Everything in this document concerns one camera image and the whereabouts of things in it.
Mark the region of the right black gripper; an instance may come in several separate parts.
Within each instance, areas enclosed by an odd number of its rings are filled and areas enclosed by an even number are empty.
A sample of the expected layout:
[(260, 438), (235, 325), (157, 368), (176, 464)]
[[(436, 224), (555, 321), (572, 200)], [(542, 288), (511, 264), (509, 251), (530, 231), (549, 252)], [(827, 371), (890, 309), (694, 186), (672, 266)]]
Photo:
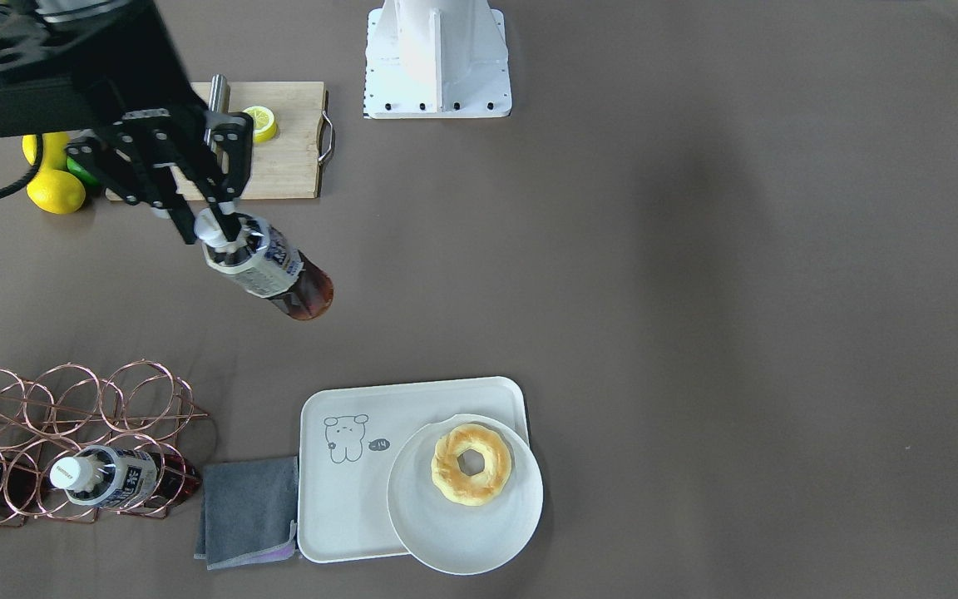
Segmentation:
[[(0, 137), (57, 131), (76, 131), (66, 155), (127, 204), (165, 213), (184, 243), (236, 242), (254, 122), (212, 112), (191, 88), (154, 2), (0, 2)], [(171, 168), (208, 215), (195, 219)]]

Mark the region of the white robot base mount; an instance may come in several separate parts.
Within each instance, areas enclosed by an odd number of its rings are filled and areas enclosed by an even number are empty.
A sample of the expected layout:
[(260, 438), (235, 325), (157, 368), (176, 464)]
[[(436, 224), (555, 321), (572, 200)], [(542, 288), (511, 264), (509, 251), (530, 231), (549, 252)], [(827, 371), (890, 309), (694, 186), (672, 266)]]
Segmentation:
[(486, 1), (384, 1), (366, 19), (363, 115), (511, 114), (505, 15)]

